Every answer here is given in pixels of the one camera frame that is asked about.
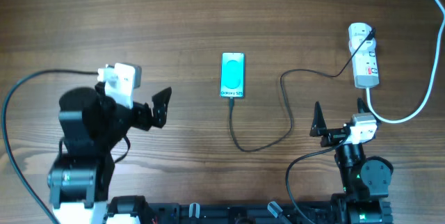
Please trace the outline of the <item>Galaxy S25 smartphone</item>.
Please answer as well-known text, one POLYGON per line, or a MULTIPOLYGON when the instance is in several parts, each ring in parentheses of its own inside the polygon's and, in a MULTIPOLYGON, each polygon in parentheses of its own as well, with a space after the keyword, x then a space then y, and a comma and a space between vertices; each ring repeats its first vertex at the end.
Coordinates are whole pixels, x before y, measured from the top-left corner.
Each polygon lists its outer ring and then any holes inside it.
POLYGON ((244 97, 245 54, 225 52, 221 56, 220 96, 244 97))

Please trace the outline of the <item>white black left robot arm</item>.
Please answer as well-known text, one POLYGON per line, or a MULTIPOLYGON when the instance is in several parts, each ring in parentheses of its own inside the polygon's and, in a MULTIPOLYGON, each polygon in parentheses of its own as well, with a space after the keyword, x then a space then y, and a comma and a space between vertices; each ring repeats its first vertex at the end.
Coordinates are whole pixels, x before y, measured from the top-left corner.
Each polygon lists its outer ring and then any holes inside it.
POLYGON ((97 70, 95 87, 75 88, 59 99, 59 122, 64 135, 47 178, 50 207, 24 177, 11 150, 7 125, 1 125, 13 169, 52 223, 157 223, 159 220, 143 196, 108 197, 117 163, 111 151, 120 141, 129 141, 127 132, 131 128, 149 131, 165 125, 172 89, 167 87, 153 95, 151 106, 134 101, 122 105, 117 96, 106 91, 107 85, 120 79, 117 68, 114 65, 97 70))

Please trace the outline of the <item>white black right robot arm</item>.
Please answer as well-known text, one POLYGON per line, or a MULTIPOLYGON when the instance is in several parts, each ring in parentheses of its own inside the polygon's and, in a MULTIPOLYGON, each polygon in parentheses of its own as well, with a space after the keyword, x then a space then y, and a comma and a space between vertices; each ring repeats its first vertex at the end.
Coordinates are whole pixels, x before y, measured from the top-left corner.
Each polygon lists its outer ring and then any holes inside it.
POLYGON ((382 157, 367 157, 363 144, 372 141, 379 121, 361 98, 357 99, 358 113, 340 128, 329 129, 321 105, 314 105, 314 118, 309 135, 320 137, 321 151, 312 152, 293 160, 285 173, 289 198, 299 217, 309 223, 318 223, 298 206, 291 192, 289 174, 294 165, 304 159, 335 151, 334 160, 339 169, 343 193, 331 197, 331 211, 336 223, 393 223, 391 204, 385 201, 394 173, 392 164, 382 157))

